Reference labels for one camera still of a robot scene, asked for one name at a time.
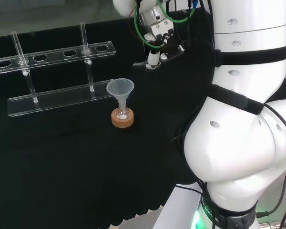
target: black strap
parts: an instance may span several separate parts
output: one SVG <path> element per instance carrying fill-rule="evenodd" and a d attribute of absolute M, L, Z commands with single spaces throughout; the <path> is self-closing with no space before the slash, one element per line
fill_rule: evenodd
<path fill-rule="evenodd" d="M 264 104 L 260 102 L 249 99 L 244 95 L 235 93 L 215 84 L 209 86 L 207 96 L 254 115 L 259 115 L 264 108 Z"/>
<path fill-rule="evenodd" d="M 215 66 L 221 65 L 251 65 L 272 63 L 286 60 L 286 46 L 277 49 L 251 52 L 221 52 L 214 50 Z"/>
<path fill-rule="evenodd" d="M 212 221 L 213 212 L 209 207 L 209 202 L 201 196 L 201 204 L 205 214 Z M 249 229 L 255 221 L 257 203 L 246 212 L 235 212 L 235 216 L 224 216 L 218 211 L 215 215 L 215 225 L 222 229 Z"/>

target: test tube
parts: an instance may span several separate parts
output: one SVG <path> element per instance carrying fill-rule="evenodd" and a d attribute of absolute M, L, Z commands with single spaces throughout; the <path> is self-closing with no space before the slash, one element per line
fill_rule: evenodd
<path fill-rule="evenodd" d="M 30 72 L 30 69 L 27 68 L 28 64 L 27 64 L 27 60 L 24 58 L 23 52 L 22 52 L 22 48 L 17 36 L 17 33 L 15 31 L 11 32 L 11 37 L 13 39 L 13 43 L 15 45 L 16 48 L 16 52 L 18 54 L 19 60 L 18 63 L 21 65 L 22 68 L 22 73 L 24 76 L 27 76 L 28 73 Z"/>
<path fill-rule="evenodd" d="M 88 47 L 88 41 L 87 41 L 87 34 L 86 34 L 86 28 L 85 28 L 85 23 L 81 22 L 80 23 L 80 29 L 81 29 L 81 35 L 82 35 L 82 46 L 83 50 L 82 53 L 84 55 L 88 55 L 91 53 L 91 49 Z M 88 75 L 88 82 L 90 84 L 90 91 L 94 92 L 94 83 L 93 83 L 93 77 L 92 77 L 92 61 L 91 58 L 85 58 L 84 59 L 86 65 L 86 70 L 87 70 L 87 75 Z"/>
<path fill-rule="evenodd" d="M 37 99 L 37 96 L 36 96 L 35 88 L 34 88 L 34 85 L 33 85 L 33 82 L 32 82 L 32 78 L 31 78 L 31 74 L 28 73 L 28 75 L 25 75 L 24 77 L 25 77 L 25 80 L 27 82 L 30 94 L 33 97 L 34 103 L 38 103 L 38 99 Z"/>
<path fill-rule="evenodd" d="M 93 83 L 93 77 L 92 77 L 92 65 L 86 64 L 86 70 L 88 75 L 88 82 L 90 84 L 90 91 L 94 92 L 94 83 Z"/>
<path fill-rule="evenodd" d="M 83 45 L 82 53 L 85 54 L 85 55 L 88 55 L 88 54 L 91 53 L 91 49 L 89 49 L 89 47 L 88 47 L 86 27 L 85 27 L 85 23 L 84 22 L 80 23 L 80 29 L 81 29 L 82 45 Z"/>
<path fill-rule="evenodd" d="M 19 56 L 18 63 L 21 65 L 22 74 L 25 77 L 25 80 L 27 82 L 30 94 L 33 97 L 34 103 L 38 103 L 35 88 L 34 88 L 34 85 L 33 85 L 32 79 L 31 79 L 31 75 L 30 75 L 30 68 L 28 67 L 27 60 L 25 59 L 25 57 L 23 55 L 22 48 L 21 48 L 17 33 L 15 31 L 11 32 L 11 36 L 12 36 L 12 39 L 13 39 L 13 42 L 14 42 L 14 45 L 16 48 L 16 52 Z"/>

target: black tablecloth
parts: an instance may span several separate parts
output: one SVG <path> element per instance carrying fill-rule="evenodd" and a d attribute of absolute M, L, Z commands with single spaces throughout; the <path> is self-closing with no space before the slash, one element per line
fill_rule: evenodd
<path fill-rule="evenodd" d="M 192 36 L 208 37 L 197 10 Z M 28 94 L 20 72 L 0 75 L 0 229 L 108 228 L 164 205 L 176 183 L 195 182 L 171 141 L 177 127 L 203 99 L 212 56 L 203 42 L 159 70 L 134 69 L 143 45 L 127 20 L 86 25 L 88 42 L 112 41 L 117 54 L 93 62 L 95 81 L 129 78 L 127 105 L 135 123 L 111 124 L 114 98 L 7 117 L 7 99 Z M 186 34 L 186 28 L 180 28 Z M 20 34 L 24 53 L 81 44 L 77 26 Z M 0 57 L 15 55 L 0 37 Z M 31 70 L 37 92 L 87 83 L 83 62 Z M 286 81 L 271 100 L 286 98 Z"/>

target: test tube rack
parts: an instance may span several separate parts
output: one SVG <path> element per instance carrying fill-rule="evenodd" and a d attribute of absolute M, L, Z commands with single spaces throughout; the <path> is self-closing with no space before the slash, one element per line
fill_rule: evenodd
<path fill-rule="evenodd" d="M 85 23 L 80 25 L 82 45 L 63 49 L 23 54 L 16 32 L 12 32 L 12 40 L 17 56 L 0 58 L 0 74 L 22 71 L 30 94 L 8 99 L 8 116 L 15 117 L 54 108 L 79 104 L 88 101 L 111 97 L 107 84 L 112 80 L 94 82 L 92 77 L 92 61 L 115 55 L 116 50 L 112 42 L 88 44 Z M 63 88 L 53 91 L 36 93 L 31 80 L 30 69 L 53 64 L 84 60 L 88 77 L 88 84 Z"/>

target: clear funnel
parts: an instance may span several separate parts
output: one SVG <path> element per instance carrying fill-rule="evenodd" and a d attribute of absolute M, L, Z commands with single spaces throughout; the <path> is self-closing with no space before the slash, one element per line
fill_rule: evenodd
<path fill-rule="evenodd" d="M 134 83 L 129 79 L 116 79 L 107 85 L 107 91 L 119 101 L 119 108 L 116 110 L 118 119 L 129 117 L 129 110 L 126 107 L 126 99 L 134 89 Z"/>

